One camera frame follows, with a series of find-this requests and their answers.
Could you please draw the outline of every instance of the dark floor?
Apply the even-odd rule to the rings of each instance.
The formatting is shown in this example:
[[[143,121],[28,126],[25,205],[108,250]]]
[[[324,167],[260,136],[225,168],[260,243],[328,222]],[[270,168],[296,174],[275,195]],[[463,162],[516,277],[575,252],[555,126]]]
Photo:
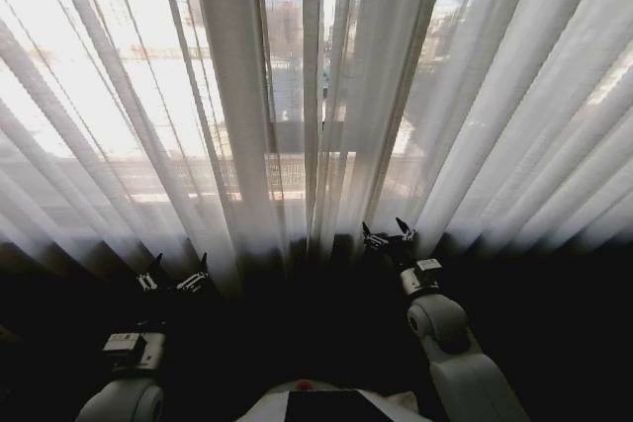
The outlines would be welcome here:
[[[442,286],[532,420],[614,419],[619,395],[609,382],[628,375],[632,256],[443,257]],[[383,394],[412,389],[424,415],[445,420],[397,277],[382,263],[269,280],[253,276],[261,285],[241,302],[197,295],[172,309],[165,420],[233,420],[271,386],[298,378]],[[72,420],[107,380],[100,347],[137,308],[128,289],[63,282],[28,266],[0,275],[0,305],[0,323],[25,338],[0,346],[2,421]]]

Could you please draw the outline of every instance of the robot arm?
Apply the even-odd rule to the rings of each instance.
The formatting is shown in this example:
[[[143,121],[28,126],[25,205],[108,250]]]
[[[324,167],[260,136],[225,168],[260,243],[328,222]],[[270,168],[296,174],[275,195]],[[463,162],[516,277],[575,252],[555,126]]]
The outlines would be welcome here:
[[[468,328],[464,309],[439,293],[435,259],[415,261],[414,231],[397,218],[403,236],[376,235],[363,223],[365,242],[396,264],[410,298],[407,317],[426,353],[430,373],[451,422],[528,421],[501,370],[486,356]]]

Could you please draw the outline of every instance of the white sheer curtain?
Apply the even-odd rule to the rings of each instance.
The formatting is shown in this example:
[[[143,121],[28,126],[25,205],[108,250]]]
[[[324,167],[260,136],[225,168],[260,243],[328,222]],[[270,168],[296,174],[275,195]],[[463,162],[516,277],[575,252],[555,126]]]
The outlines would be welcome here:
[[[55,272],[633,239],[629,0],[0,0],[0,57],[0,241]]]

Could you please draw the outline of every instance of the curtain fold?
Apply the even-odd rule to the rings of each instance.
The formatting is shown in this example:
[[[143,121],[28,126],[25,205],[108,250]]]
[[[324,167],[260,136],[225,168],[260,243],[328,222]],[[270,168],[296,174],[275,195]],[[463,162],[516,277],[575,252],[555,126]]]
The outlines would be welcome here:
[[[0,0],[0,58],[0,242],[53,272],[633,240],[629,0]]]

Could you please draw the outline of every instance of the black panel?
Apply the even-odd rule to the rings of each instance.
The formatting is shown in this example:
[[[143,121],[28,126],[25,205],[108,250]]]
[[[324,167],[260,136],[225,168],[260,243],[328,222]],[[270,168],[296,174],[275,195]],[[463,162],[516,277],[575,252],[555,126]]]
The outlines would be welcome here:
[[[285,420],[390,422],[392,419],[356,390],[315,390],[290,392]]]

